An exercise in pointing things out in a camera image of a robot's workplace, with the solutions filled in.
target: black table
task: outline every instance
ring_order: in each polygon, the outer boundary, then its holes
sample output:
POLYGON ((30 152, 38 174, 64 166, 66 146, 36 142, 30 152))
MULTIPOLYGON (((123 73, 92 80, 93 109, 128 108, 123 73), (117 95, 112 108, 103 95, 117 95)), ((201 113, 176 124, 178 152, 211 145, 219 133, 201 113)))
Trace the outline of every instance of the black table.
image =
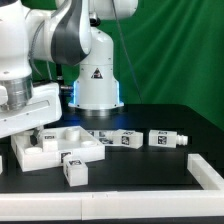
MULTIPOLYGON (((186 169, 188 153, 199 153, 224 176, 224 132, 186 106, 127 105, 121 114, 106 118, 82 117, 64 111, 60 121, 46 128, 77 126, 86 130, 136 130, 144 133, 140 149, 106 147, 106 159, 87 163, 89 184, 69 187, 61 167, 32 172, 21 171, 10 146, 10 138, 0 140, 4 172, 0 193, 56 193, 139 190, 201 189, 186 169), (177 131, 189 136, 187 146, 176 149, 148 146, 148 133, 177 131)), ((224 217, 64 221, 58 223, 224 223, 224 217)))

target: small white block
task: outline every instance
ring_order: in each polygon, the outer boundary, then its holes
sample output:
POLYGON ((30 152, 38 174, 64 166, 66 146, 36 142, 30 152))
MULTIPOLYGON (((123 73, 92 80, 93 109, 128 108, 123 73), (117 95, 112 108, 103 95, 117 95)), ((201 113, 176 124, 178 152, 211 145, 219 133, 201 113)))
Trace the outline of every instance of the small white block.
POLYGON ((70 187, 88 184, 88 167, 75 156, 65 156, 63 171, 70 187))
POLYGON ((43 151, 58 151, 58 141, 55 132, 47 132, 43 135, 43 151))
POLYGON ((3 168, 2 168, 2 156, 0 156, 0 174, 2 174, 3 168))

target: warning label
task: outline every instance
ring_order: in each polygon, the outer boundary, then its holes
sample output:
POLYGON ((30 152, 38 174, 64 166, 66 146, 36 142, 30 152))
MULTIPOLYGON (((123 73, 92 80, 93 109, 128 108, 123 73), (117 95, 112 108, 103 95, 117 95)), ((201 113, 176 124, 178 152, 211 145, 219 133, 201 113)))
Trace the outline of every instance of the warning label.
POLYGON ((101 75, 101 72, 100 70, 97 68, 96 71, 93 73, 92 79, 102 79, 103 76, 101 75))

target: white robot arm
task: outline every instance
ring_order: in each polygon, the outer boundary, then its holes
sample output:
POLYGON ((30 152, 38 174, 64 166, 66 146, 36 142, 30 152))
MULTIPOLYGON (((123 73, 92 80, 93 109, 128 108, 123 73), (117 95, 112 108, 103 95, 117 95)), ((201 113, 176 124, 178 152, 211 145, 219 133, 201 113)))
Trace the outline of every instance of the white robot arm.
MULTIPOLYGON (((123 105, 112 73, 113 42, 89 22, 91 13, 114 19, 112 0, 56 0, 56 4, 58 10, 47 11, 30 10, 20 0, 0 1, 0 138, 61 117, 58 85, 33 88, 28 55, 80 64, 72 108, 104 111, 123 105), (101 80, 94 79, 98 71, 101 80)), ((125 18, 134 13, 138 0, 114 0, 114 4, 118 17, 125 18)))

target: green wall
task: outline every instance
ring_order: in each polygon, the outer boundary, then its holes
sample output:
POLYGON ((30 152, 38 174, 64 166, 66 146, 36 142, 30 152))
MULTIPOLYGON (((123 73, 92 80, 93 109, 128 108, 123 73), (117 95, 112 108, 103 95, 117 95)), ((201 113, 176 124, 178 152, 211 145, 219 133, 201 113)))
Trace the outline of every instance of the green wall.
MULTIPOLYGON (((23 3, 55 7, 54 0, 23 3)), ((144 104, 184 104, 224 130, 223 12, 224 0, 139 0, 136 14, 120 21, 144 104)), ((116 22, 102 21, 99 29, 114 40, 123 101, 139 103, 116 22)), ((38 66, 46 71, 45 63, 38 66)), ((78 75, 77 67, 63 71, 68 84, 78 75)))

